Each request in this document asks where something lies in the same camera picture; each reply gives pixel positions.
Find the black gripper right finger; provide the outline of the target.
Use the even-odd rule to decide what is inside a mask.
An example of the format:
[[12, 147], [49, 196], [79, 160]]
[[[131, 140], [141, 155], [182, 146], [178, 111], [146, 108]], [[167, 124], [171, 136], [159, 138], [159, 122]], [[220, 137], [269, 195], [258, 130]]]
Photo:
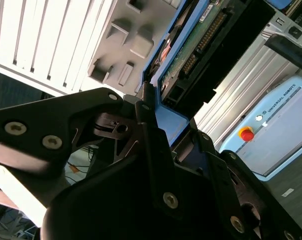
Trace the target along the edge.
[[205, 177], [221, 230], [218, 240], [302, 240], [302, 229], [240, 157], [217, 152], [205, 133], [185, 130], [175, 141], [177, 159]]

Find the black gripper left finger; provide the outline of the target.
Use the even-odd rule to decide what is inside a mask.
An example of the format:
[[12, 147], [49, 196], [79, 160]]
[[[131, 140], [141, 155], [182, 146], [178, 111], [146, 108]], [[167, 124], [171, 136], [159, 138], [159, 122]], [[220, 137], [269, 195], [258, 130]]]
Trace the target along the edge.
[[145, 82], [133, 101], [102, 87], [0, 109], [0, 165], [53, 179], [72, 153], [98, 145], [107, 168], [64, 190], [56, 207], [136, 202], [165, 208], [164, 193], [179, 188], [155, 101]]

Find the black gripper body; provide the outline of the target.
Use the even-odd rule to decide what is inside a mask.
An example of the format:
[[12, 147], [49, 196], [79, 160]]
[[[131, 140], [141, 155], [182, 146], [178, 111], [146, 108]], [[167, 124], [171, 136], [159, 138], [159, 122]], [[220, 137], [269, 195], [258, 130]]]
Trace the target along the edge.
[[135, 156], [62, 191], [45, 214], [43, 240], [230, 240], [207, 178], [176, 165], [184, 205], [175, 219], [153, 206], [146, 162]]

